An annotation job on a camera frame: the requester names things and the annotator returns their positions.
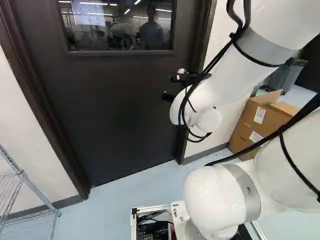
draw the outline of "wire rack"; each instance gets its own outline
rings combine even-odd
[[[0,240],[52,240],[56,220],[57,213],[50,209],[8,220]]]
[[[0,175],[0,240],[52,240],[56,220],[61,212],[30,181],[27,173],[16,164],[1,143],[0,156],[15,172]],[[49,209],[9,220],[7,217],[23,183],[29,186]]]
[[[0,175],[0,233],[3,230],[7,216],[11,211],[22,183],[22,177],[16,173]]]

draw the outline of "ceiling light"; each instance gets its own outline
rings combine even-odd
[[[157,11],[161,11],[161,12],[172,12],[171,10],[165,10],[165,9],[159,9],[159,8],[156,8],[155,10]]]
[[[140,3],[141,0],[136,0],[136,2],[134,3],[134,5],[137,5],[138,3]]]
[[[101,3],[101,2],[86,2],[86,1],[81,1],[80,4],[88,4],[88,5],[108,5],[108,3]]]
[[[105,16],[113,16],[113,14],[109,13],[96,13],[96,12],[88,12],[90,15],[105,15]]]
[[[80,12],[73,12],[73,11],[62,11],[62,14],[80,14]]]
[[[140,18],[140,19],[148,19],[147,16],[133,16],[134,18]]]

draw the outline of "label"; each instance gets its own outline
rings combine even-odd
[[[265,114],[266,114],[266,110],[258,106],[258,108],[256,109],[256,113],[253,121],[256,122],[257,124],[262,124],[265,118]]]
[[[261,139],[264,139],[263,136],[259,135],[257,132],[255,131],[252,131],[249,139],[254,142],[254,143],[257,143],[259,142]]]

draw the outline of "cardboard box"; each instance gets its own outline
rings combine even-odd
[[[286,102],[278,102],[282,89],[249,98],[235,126],[228,148],[234,154],[265,138],[286,124],[299,108]],[[253,159],[261,147],[240,157],[242,161]]]

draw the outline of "trash can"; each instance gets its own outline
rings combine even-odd
[[[307,60],[295,57],[288,59],[281,67],[267,77],[266,91],[271,92],[283,89],[282,95],[285,95],[295,84],[307,62]]]

